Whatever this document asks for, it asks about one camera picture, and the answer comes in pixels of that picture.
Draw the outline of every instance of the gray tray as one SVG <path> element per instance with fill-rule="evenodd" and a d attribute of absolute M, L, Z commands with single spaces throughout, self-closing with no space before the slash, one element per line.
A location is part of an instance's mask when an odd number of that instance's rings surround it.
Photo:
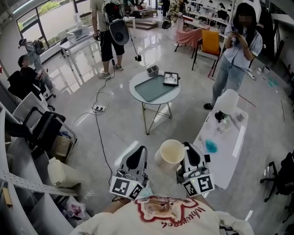
<path fill-rule="evenodd" d="M 163 75 L 157 75 L 135 86 L 135 90 L 147 101 L 151 102 L 174 89 L 163 84 Z"/>

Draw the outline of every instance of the white tile floor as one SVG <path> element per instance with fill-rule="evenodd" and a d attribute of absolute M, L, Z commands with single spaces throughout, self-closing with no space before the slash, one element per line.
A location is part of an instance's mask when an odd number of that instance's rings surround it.
<path fill-rule="evenodd" d="M 165 174 L 154 165 L 154 154 L 167 139 L 193 142 L 196 138 L 208 114 L 203 109 L 203 104 L 209 102 L 212 96 L 214 81 L 207 76 L 213 62 L 199 56 L 194 71 L 191 71 L 192 51 L 179 48 L 174 52 L 174 47 L 162 35 L 161 29 L 137 30 L 136 35 L 135 48 L 142 55 L 142 61 L 135 61 L 134 48 L 129 42 L 125 46 L 123 57 L 124 70 L 116 72 L 115 77 L 107 81 L 103 89 L 111 94 L 107 111 L 98 116 L 106 158 L 115 172 L 119 159 L 125 153 L 144 145 L 148 149 L 147 173 L 153 183 L 153 191 L 186 197 L 182 186 L 176 184 L 175 174 Z M 90 112 L 90 106 L 95 100 L 93 98 L 89 102 L 90 98 L 105 83 L 97 78 L 97 73 L 102 71 L 102 62 L 97 50 L 94 55 L 93 60 L 87 49 L 76 54 L 75 59 L 83 75 L 82 79 L 77 77 L 76 71 L 73 73 L 70 70 L 66 61 L 60 59 L 59 55 L 46 64 L 56 85 L 57 98 L 52 104 L 56 112 L 67 118 L 66 124 L 69 126 L 80 114 Z M 134 75 L 154 64 L 165 71 L 179 73 L 181 92 L 170 104 L 172 120 L 147 136 L 141 103 L 130 94 L 129 82 Z M 258 66 L 261 66 L 260 62 L 255 60 L 252 65 L 254 75 L 257 75 Z M 287 224 L 293 221 L 291 218 L 282 225 L 282 220 L 287 216 L 284 207 L 290 197 L 274 195 L 264 203 L 271 184 L 261 185 L 259 180 L 264 177 L 269 161 L 274 160 L 276 165 L 280 166 L 280 161 L 289 151 L 293 151 L 294 117 L 291 102 L 284 91 L 286 84 L 275 74 L 271 74 L 278 82 L 278 86 L 274 87 L 262 77 L 257 77 L 257 80 L 253 81 L 245 75 L 239 91 L 240 95 L 253 105 L 243 98 L 238 102 L 238 106 L 249 114 L 249 124 L 233 178 L 226 190 L 217 189 L 209 193 L 207 200 L 215 209 L 229 212 L 239 219 L 245 219 L 248 213 L 253 211 L 249 222 L 255 234 L 275 234 L 284 231 Z M 98 104 L 105 106 L 108 100 L 107 94 L 98 95 Z M 79 136 L 79 143 L 68 164 L 83 172 L 86 177 L 85 183 L 78 188 L 79 199 L 93 215 L 100 212 L 112 199 L 108 192 L 110 170 L 102 152 L 95 116 L 81 116 L 73 124 L 73 130 Z"/>

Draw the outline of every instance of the power strip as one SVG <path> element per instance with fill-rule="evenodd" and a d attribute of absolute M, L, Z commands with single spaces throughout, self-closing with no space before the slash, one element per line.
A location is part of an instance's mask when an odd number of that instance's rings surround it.
<path fill-rule="evenodd" d="M 103 106 L 103 105 L 94 105 L 93 110 L 97 110 L 97 112 L 100 110 L 98 113 L 103 113 L 105 111 L 105 106 Z"/>

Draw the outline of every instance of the white cup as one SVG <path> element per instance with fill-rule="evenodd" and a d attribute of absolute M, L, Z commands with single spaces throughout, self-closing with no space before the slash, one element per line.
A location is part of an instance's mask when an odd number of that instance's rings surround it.
<path fill-rule="evenodd" d="M 166 140 L 155 154 L 155 163 L 163 170 L 177 170 L 188 149 L 177 140 Z"/>

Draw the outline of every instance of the round white table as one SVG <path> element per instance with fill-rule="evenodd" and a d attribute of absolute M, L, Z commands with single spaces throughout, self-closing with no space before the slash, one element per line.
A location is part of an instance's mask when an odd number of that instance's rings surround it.
<path fill-rule="evenodd" d="M 164 75 L 164 71 L 160 70 L 158 74 Z M 129 85 L 130 93 L 132 94 L 132 96 L 136 100 L 138 100 L 138 101 L 140 101 L 142 103 L 142 111 L 143 111 L 144 124 L 145 124 L 145 132 L 146 132 L 147 135 L 149 135 L 151 132 L 155 131 L 157 128 L 159 128 L 160 126 L 162 126 L 164 123 L 166 123 L 167 121 L 169 121 L 172 118 L 169 102 L 174 100 L 178 96 L 178 94 L 180 93 L 180 85 L 179 85 L 179 86 L 174 87 L 169 92 L 167 92 L 167 93 L 163 94 L 162 96 L 158 97 L 157 99 L 155 99 L 155 100 L 153 100 L 151 102 L 148 102 L 135 90 L 136 85 L 138 85 L 138 84 L 140 84 L 142 82 L 145 82 L 148 79 L 150 79 L 150 77 L 148 76 L 147 72 L 144 71 L 144 72 L 141 72 L 141 73 L 137 74 L 136 76 L 134 76 L 132 78 L 132 80 L 130 81 L 130 85 Z M 159 107 L 158 107 L 157 111 L 155 111 L 155 110 L 146 108 L 145 107 L 146 104 L 159 105 Z M 159 112 L 159 109 L 160 109 L 162 104 L 167 105 L 167 107 L 169 109 L 169 112 L 170 112 L 169 115 Z M 145 117 L 145 110 L 146 109 L 156 112 L 148 131 L 147 131 L 146 117 Z M 155 120 L 157 115 L 162 115 L 164 117 L 167 117 L 168 119 L 165 122 L 161 123 L 159 126 L 155 127 L 153 130 L 151 130 L 151 127 L 152 127 L 152 125 L 154 123 L 154 120 Z"/>

